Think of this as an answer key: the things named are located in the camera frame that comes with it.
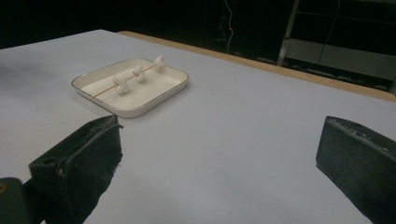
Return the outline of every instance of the wooden stick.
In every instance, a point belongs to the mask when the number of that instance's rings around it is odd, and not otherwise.
[[[150,68],[155,67],[156,65],[157,65],[157,64],[155,63],[155,64],[153,64],[152,66],[149,66],[149,67],[143,69],[143,72],[146,72],[147,70],[149,70]],[[137,77],[137,75],[133,75],[133,76],[131,76],[131,77],[128,77],[128,78],[126,78],[126,80],[129,80],[129,79],[131,79],[131,78],[133,78],[133,77]],[[119,86],[118,84],[114,84],[113,86],[111,86],[111,87],[105,89],[104,91],[101,91],[101,92],[96,93],[95,95],[91,96],[90,100],[92,100],[93,98],[96,98],[96,97],[98,97],[99,95],[102,95],[103,93],[105,93],[105,92],[107,92],[107,91],[109,91],[109,90],[111,90],[111,89],[113,89],[113,88],[116,88],[116,87],[118,87],[118,86]]]

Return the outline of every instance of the white tabletop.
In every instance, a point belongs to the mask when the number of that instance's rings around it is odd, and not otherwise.
[[[0,176],[109,115],[71,86],[132,58],[189,74],[187,88],[120,119],[123,157],[86,223],[370,223],[316,168],[326,116],[396,139],[396,104],[103,30],[0,50]]]

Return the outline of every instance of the tray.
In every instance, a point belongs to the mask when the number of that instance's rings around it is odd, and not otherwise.
[[[153,67],[145,72],[143,82],[138,82],[136,77],[127,80],[131,89],[128,93],[118,95],[115,88],[112,88],[92,98],[95,94],[114,86],[113,76],[131,73],[139,64],[147,68],[154,62],[130,59],[115,63],[75,78],[72,86],[81,96],[109,112],[122,118],[135,118],[183,90],[189,79],[187,73],[172,67]]]

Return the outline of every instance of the white tray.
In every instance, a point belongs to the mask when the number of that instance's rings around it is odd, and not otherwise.
[[[161,69],[154,67],[145,72],[144,82],[137,82],[135,77],[127,81],[130,92],[118,95],[113,88],[92,98],[95,94],[114,85],[112,80],[114,75],[131,73],[132,69],[139,64],[146,68],[153,65],[153,62],[145,59],[131,59],[115,63],[75,78],[72,86],[81,96],[111,113],[122,118],[135,118],[183,90],[189,79],[187,73],[169,66]]]

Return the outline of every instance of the skewer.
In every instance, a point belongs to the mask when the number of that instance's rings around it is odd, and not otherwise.
[[[161,68],[161,67],[164,67],[163,56],[160,56],[160,57],[156,58],[154,64],[152,64],[151,66],[149,66],[149,67],[143,69],[143,70],[142,70],[142,73],[140,73],[140,74],[135,74],[135,73],[134,73],[131,77],[125,78],[125,80],[127,81],[127,80],[129,80],[129,79],[131,79],[131,78],[133,78],[133,77],[138,77],[138,76],[144,74],[144,72],[148,71],[149,69],[151,69],[151,68],[153,68],[153,67],[155,67],[155,66],[159,66],[160,68]],[[99,95],[102,95],[103,93],[105,93],[105,92],[107,92],[107,91],[110,91],[110,90],[113,89],[113,88],[117,88],[118,86],[119,86],[119,84],[114,84],[113,86],[111,86],[111,87],[109,87],[109,88],[107,88],[107,89],[105,89],[105,90],[103,90],[103,91],[100,91],[100,92],[96,93],[95,95],[91,96],[90,100],[92,100],[92,99],[98,97]]]

